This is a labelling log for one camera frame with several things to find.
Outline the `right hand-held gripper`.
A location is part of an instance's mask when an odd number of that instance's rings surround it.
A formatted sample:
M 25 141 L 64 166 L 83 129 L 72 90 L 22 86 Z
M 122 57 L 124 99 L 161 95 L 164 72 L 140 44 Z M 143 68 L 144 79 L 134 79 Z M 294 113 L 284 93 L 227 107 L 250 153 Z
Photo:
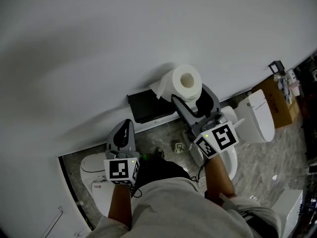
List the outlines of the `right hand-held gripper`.
M 196 101 L 196 113 L 174 94 L 171 103 L 178 115 L 190 126 L 192 151 L 201 159 L 211 159 L 239 142 L 232 121 L 227 120 L 220 111 L 218 97 L 205 84 L 202 84 L 201 95 Z

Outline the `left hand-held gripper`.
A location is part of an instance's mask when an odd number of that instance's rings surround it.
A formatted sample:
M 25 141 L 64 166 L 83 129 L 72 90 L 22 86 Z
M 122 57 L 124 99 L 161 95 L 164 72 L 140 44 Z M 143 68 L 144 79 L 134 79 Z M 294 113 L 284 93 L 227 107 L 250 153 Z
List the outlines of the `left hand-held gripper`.
M 107 151 L 104 160 L 106 180 L 116 185 L 134 185 L 140 168 L 140 154 L 136 151 L 132 120 L 117 124 L 107 138 L 107 149 L 127 149 L 130 152 Z

